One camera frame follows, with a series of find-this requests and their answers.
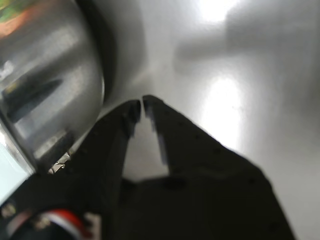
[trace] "black plastic part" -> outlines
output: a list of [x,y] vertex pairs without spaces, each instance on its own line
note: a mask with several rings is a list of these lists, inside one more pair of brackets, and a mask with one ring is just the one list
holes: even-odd
[[143,97],[170,176],[135,187],[117,240],[293,240],[269,181],[154,96]]
[[[8,200],[16,206],[15,216],[53,208],[68,208],[79,218],[94,212],[102,218],[102,240],[294,240],[256,166],[162,100],[144,96],[143,103],[169,176],[138,184],[122,179],[141,112],[140,102],[130,101],[94,126],[64,169],[24,182]],[[1,240],[8,239],[5,230],[15,216],[0,219]],[[29,231],[24,225],[15,237],[34,236]]]
[[8,199],[16,214],[0,218],[0,239],[6,240],[6,227],[18,214],[33,215],[54,208],[67,208],[80,218],[85,212],[100,214],[104,239],[112,227],[128,141],[140,120],[138,100],[126,102],[98,121],[64,169],[55,174],[35,174]]
[[10,240],[77,240],[55,223],[36,230],[31,223],[25,224]]

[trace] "white wire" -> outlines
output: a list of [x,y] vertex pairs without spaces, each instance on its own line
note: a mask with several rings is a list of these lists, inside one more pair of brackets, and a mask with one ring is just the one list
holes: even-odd
[[83,236],[81,232],[76,228],[72,223],[64,219],[63,217],[59,216],[55,213],[43,213],[41,217],[49,219],[51,222],[57,224],[68,233],[70,233],[76,240],[83,240]]
[[9,238],[11,238],[31,216],[32,214],[29,211],[24,211],[18,214],[6,227],[6,232]]

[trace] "red wire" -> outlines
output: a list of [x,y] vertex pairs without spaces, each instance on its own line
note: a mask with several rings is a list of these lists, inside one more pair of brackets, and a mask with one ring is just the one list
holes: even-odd
[[83,222],[71,211],[61,208],[61,209],[51,210],[49,213],[54,213],[66,219],[67,221],[69,221],[71,224],[73,224],[75,227],[77,227],[80,230],[80,232],[84,237],[86,238],[92,237],[91,232],[89,232],[85,228],[85,225],[83,224]]

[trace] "glossy white surface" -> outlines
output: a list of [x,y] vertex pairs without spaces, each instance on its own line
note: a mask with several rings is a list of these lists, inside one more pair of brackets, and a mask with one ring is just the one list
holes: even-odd
[[[271,180],[297,239],[320,236],[320,2],[95,0],[119,47],[111,107],[153,94]],[[125,175],[164,174],[143,120]]]
[[0,144],[0,205],[29,177],[10,155],[6,147]]

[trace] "stainless steel bowl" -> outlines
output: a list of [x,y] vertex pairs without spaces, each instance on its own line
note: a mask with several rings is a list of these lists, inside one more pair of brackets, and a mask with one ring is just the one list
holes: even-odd
[[38,170],[46,171],[96,121],[101,64],[72,0],[0,5],[0,114]]

